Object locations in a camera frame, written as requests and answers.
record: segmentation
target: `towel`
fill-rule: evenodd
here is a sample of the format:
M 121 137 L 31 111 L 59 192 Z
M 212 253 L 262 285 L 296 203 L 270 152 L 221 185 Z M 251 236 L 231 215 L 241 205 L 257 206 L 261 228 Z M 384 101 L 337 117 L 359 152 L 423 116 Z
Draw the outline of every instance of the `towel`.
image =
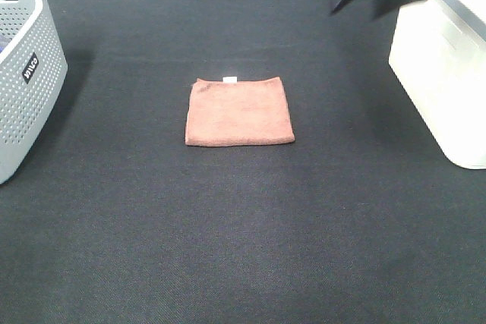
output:
M 188 146 L 244 146 L 295 141 L 279 77 L 223 83 L 197 79 L 189 98 Z

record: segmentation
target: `perforated basket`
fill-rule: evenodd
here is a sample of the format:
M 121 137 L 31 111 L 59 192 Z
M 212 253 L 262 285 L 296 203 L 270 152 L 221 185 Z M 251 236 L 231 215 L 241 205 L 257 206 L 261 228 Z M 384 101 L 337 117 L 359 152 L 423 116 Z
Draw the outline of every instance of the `perforated basket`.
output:
M 54 106 L 68 66 L 47 0 L 0 1 L 0 183 L 11 177 Z

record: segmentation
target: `white container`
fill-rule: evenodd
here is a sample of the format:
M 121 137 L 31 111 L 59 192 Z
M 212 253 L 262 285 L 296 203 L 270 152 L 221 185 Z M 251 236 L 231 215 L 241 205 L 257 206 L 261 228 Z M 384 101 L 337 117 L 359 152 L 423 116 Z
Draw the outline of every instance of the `white container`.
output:
M 54 106 L 68 66 L 47 0 L 0 2 L 0 183 L 11 177 Z
M 484 0 L 407 5 L 390 53 L 392 69 L 440 148 L 464 168 L 486 168 L 485 17 Z

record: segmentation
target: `black table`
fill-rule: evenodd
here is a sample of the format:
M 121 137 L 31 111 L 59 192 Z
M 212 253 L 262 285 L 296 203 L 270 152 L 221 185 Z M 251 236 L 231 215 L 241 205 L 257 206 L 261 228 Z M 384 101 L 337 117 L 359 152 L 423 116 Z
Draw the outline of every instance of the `black table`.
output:
M 49 0 L 69 64 L 0 187 L 0 323 L 486 321 L 486 171 L 443 156 L 371 0 Z M 296 142 L 184 145 L 196 77 Z

